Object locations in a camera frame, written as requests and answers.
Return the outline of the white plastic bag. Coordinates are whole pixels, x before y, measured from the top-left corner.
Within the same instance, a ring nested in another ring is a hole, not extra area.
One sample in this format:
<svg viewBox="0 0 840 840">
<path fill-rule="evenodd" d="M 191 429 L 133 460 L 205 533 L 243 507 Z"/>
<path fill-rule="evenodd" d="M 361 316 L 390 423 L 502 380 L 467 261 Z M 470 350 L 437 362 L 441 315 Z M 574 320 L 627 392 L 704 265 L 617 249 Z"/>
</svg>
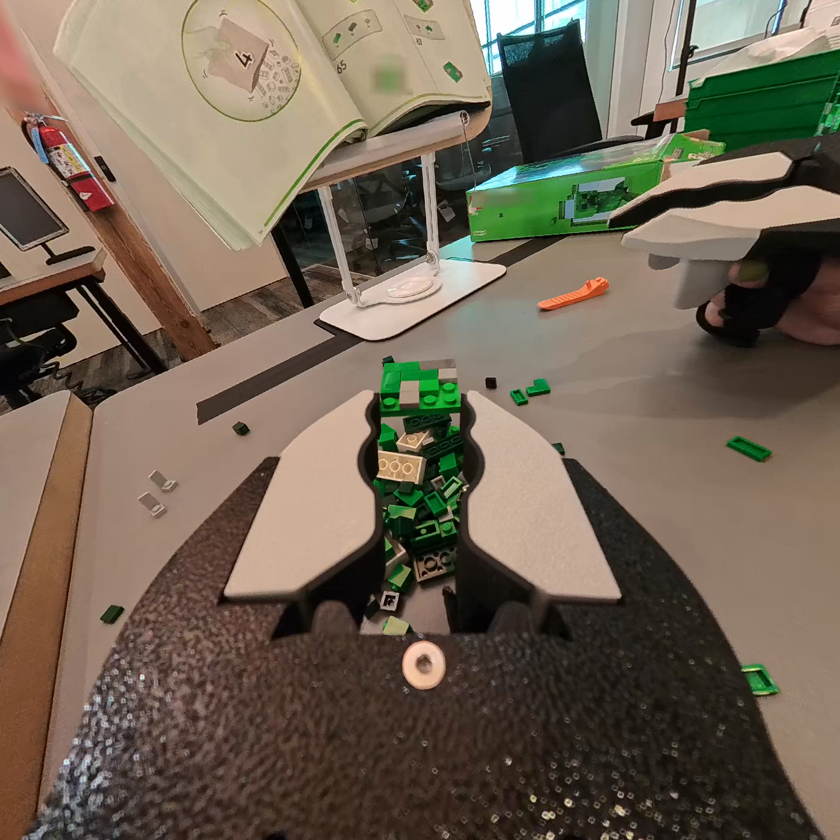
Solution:
<svg viewBox="0 0 840 840">
<path fill-rule="evenodd" d="M 705 76 L 693 80 L 690 85 L 692 87 L 702 86 L 707 79 L 715 76 L 764 67 L 783 60 L 817 55 L 838 49 L 838 47 L 838 25 L 820 30 L 813 28 L 798 29 L 741 48 L 711 68 Z"/>
</svg>

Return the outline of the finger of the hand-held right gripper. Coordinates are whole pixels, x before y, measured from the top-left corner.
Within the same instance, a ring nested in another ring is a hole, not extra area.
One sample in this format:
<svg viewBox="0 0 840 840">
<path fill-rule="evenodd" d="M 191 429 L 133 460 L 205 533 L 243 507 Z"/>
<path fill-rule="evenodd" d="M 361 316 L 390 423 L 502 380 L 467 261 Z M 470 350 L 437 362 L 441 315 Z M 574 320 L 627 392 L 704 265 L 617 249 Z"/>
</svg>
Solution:
<svg viewBox="0 0 840 840">
<path fill-rule="evenodd" d="M 673 209 L 753 200 L 784 186 L 794 170 L 795 161 L 778 151 L 725 161 L 709 159 L 672 172 L 668 179 L 613 211 L 608 227 L 636 227 Z"/>
<path fill-rule="evenodd" d="M 735 261 L 774 228 L 838 219 L 839 195 L 794 185 L 749 201 L 671 208 L 626 233 L 624 247 L 676 259 Z"/>
</svg>

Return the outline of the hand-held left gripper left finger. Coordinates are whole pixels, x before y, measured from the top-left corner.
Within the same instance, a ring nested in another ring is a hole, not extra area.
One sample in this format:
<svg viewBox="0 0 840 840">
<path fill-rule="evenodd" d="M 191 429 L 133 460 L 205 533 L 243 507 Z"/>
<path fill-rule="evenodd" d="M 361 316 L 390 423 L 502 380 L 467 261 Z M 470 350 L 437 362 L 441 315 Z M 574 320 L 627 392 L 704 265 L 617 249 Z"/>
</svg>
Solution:
<svg viewBox="0 0 840 840">
<path fill-rule="evenodd" d="M 282 450 L 225 585 L 229 601 L 297 600 L 375 537 L 375 492 L 361 457 L 376 403 L 361 391 Z"/>
</svg>

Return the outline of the black desk chair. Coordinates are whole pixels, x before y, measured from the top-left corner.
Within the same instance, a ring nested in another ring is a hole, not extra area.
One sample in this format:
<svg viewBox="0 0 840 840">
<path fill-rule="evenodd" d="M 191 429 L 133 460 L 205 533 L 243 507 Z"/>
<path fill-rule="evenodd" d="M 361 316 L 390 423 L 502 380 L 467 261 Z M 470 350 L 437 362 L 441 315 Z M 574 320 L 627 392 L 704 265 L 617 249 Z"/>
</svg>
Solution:
<svg viewBox="0 0 840 840">
<path fill-rule="evenodd" d="M 58 359 L 77 347 L 76 336 L 63 324 L 31 340 L 17 336 L 10 318 L 1 320 L 1 397 L 15 410 L 41 398 L 30 386 L 48 375 L 56 377 Z"/>
</svg>

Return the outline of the green grey lego plate assembly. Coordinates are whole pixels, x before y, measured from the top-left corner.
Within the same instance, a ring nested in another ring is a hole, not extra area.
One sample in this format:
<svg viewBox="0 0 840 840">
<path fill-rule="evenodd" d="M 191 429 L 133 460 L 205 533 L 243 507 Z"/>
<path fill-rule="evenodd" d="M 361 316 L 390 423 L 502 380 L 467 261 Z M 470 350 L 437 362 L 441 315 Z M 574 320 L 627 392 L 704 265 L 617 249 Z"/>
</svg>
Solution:
<svg viewBox="0 0 840 840">
<path fill-rule="evenodd" d="M 455 360 L 395 361 L 382 366 L 381 417 L 450 415 L 460 406 Z"/>
</svg>

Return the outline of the pile of lego bricks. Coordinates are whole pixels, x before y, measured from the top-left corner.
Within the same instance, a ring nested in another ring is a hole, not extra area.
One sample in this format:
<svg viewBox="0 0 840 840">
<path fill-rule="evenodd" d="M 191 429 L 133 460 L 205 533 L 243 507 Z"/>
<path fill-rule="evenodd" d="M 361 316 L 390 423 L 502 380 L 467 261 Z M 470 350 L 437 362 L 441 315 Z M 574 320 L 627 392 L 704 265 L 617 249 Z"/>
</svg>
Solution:
<svg viewBox="0 0 840 840">
<path fill-rule="evenodd" d="M 385 416 L 374 488 L 384 526 L 385 569 L 367 598 L 363 634 L 447 634 L 457 626 L 456 571 L 469 488 L 455 408 Z"/>
</svg>

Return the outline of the person's right hand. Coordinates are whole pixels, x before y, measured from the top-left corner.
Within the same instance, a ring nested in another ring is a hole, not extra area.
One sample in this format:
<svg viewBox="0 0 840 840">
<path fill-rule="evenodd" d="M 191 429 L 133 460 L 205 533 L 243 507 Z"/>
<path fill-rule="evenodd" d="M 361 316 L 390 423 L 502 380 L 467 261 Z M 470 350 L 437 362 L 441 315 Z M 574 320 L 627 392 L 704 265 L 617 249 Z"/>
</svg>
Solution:
<svg viewBox="0 0 840 840">
<path fill-rule="evenodd" d="M 839 260 L 789 255 L 745 260 L 729 271 L 725 322 L 757 332 L 775 328 L 789 338 L 824 346 L 839 343 Z"/>
</svg>

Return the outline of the orange brick separator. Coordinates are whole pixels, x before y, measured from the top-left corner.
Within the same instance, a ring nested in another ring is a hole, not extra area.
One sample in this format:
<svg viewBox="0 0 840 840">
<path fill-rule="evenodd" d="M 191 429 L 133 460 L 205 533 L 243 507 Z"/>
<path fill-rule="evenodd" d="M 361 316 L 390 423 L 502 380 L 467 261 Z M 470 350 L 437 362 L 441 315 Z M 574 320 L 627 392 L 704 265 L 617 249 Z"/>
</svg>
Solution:
<svg viewBox="0 0 840 840">
<path fill-rule="evenodd" d="M 551 312 L 562 308 L 567 308 L 576 303 L 592 300 L 598 298 L 609 290 L 610 283 L 608 279 L 603 277 L 596 277 L 584 283 L 578 290 L 566 292 L 557 297 L 542 300 L 538 303 L 538 310 L 541 312 Z"/>
</svg>

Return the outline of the wooden office desk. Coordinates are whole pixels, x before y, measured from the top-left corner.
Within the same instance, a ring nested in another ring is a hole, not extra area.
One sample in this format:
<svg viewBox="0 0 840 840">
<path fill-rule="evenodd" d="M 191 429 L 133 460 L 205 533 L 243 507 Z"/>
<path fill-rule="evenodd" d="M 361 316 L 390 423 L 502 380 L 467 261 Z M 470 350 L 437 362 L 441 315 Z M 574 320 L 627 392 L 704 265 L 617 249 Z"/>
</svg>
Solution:
<svg viewBox="0 0 840 840">
<path fill-rule="evenodd" d="M 47 272 L 24 280 L 13 279 L 10 285 L 3 286 L 1 305 L 11 305 L 48 291 L 76 291 L 137 363 L 139 372 L 132 378 L 167 372 L 159 355 L 103 288 L 107 250 L 77 248 L 71 250 L 69 256 L 55 255 L 48 247 L 46 250 L 49 252 Z"/>
</svg>

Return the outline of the tablet on black stand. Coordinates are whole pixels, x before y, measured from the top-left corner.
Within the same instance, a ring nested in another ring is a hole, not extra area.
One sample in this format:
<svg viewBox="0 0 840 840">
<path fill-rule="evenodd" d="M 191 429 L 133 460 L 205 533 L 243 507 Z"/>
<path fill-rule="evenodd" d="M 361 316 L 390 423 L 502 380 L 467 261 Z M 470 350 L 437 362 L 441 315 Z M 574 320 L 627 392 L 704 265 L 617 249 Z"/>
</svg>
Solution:
<svg viewBox="0 0 840 840">
<path fill-rule="evenodd" d="M 68 226 L 12 166 L 1 169 L 1 230 L 20 251 L 41 247 L 55 266 L 96 252 L 92 246 L 55 253 L 49 242 L 69 234 Z"/>
</svg>

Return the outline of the green lego box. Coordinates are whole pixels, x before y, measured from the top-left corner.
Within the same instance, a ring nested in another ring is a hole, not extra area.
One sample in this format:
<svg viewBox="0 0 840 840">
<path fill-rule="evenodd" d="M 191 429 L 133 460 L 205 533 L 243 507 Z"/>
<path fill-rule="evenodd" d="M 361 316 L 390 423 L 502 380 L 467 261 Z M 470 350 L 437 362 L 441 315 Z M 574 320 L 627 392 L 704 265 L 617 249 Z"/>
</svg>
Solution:
<svg viewBox="0 0 840 840">
<path fill-rule="evenodd" d="M 619 208 L 657 187 L 672 164 L 727 146 L 707 131 L 670 134 L 553 161 L 520 164 L 467 192 L 473 243 L 583 235 L 608 229 Z"/>
</svg>

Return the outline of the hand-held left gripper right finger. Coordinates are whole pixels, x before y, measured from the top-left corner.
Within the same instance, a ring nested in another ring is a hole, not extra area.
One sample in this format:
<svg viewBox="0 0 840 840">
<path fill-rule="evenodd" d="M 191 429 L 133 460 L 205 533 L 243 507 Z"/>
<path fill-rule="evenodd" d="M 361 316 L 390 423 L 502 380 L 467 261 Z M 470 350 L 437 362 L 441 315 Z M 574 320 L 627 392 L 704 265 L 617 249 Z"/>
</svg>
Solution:
<svg viewBox="0 0 840 840">
<path fill-rule="evenodd" d="M 622 598 L 563 457 L 531 426 L 479 392 L 461 410 L 468 489 L 458 533 L 458 593 L 531 604 L 615 604 Z"/>
</svg>

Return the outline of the wooden post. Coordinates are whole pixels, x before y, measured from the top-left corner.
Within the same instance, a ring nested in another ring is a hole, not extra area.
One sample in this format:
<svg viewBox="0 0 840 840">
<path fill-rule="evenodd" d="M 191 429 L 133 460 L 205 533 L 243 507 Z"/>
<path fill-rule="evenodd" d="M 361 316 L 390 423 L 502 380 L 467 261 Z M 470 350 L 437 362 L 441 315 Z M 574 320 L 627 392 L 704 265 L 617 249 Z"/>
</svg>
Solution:
<svg viewBox="0 0 840 840">
<path fill-rule="evenodd" d="M 111 207 L 87 213 L 89 225 L 110 257 L 173 341 L 184 361 L 194 360 L 215 350 L 217 345 L 214 339 L 175 284 L 143 231 L 107 186 L 106 176 L 97 167 L 85 144 L 75 137 L 70 125 L 63 128 L 62 132 L 76 145 L 99 179 L 103 191 L 113 201 Z"/>
</svg>

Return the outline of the white book stand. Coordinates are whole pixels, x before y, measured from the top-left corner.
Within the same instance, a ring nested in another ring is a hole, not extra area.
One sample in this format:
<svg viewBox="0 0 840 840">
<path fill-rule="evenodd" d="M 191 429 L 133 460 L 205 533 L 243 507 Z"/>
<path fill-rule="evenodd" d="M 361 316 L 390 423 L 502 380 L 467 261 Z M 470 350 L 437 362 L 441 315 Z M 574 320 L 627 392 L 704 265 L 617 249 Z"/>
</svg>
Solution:
<svg viewBox="0 0 840 840">
<path fill-rule="evenodd" d="M 438 242 L 435 152 L 476 136 L 487 126 L 490 113 L 491 107 L 474 113 L 459 110 L 409 129 L 344 145 L 312 174 L 303 190 L 318 191 L 345 295 L 345 299 L 321 312 L 319 318 L 324 325 L 365 342 L 392 339 L 507 272 L 497 263 L 445 259 L 440 255 Z M 341 241 L 331 185 L 415 157 L 422 165 L 426 255 L 389 279 L 379 280 L 365 290 L 357 288 Z"/>
</svg>

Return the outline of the green plastic trays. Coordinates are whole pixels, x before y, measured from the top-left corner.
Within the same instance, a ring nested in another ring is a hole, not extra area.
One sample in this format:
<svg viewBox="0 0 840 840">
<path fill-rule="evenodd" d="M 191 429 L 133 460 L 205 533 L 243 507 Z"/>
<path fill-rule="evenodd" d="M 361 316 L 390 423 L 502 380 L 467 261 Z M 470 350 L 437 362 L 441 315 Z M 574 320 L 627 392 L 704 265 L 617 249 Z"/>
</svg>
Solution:
<svg viewBox="0 0 840 840">
<path fill-rule="evenodd" d="M 833 102 L 838 71 L 835 49 L 694 80 L 684 132 L 707 130 L 728 151 L 811 138 Z"/>
</svg>

